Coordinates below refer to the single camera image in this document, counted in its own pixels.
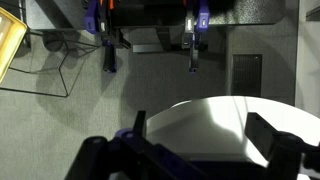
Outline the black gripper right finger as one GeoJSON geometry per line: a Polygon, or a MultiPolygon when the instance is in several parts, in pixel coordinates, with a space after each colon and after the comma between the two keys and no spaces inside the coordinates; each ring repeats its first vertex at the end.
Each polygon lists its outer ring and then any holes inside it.
{"type": "Polygon", "coordinates": [[[244,133],[268,161],[265,180],[297,180],[301,169],[320,173],[320,147],[276,130],[256,112],[247,114],[244,133]]]}

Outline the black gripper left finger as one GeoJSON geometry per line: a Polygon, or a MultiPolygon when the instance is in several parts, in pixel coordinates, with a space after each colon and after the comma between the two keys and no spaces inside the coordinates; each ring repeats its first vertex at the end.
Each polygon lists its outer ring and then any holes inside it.
{"type": "Polygon", "coordinates": [[[123,172],[130,180],[184,180],[187,163],[144,137],[146,112],[139,111],[132,129],[112,140],[92,136],[83,141],[65,180],[109,180],[123,172]]]}

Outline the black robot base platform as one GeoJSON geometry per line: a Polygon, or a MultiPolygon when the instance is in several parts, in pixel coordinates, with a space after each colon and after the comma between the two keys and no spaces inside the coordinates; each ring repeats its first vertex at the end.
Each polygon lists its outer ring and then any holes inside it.
{"type": "MultiPolygon", "coordinates": [[[[29,28],[75,31],[86,28],[90,0],[22,0],[29,28]]],[[[275,24],[284,17],[286,0],[209,0],[210,26],[275,24]]],[[[117,28],[181,26],[183,0],[114,0],[112,19],[117,28]]]]}

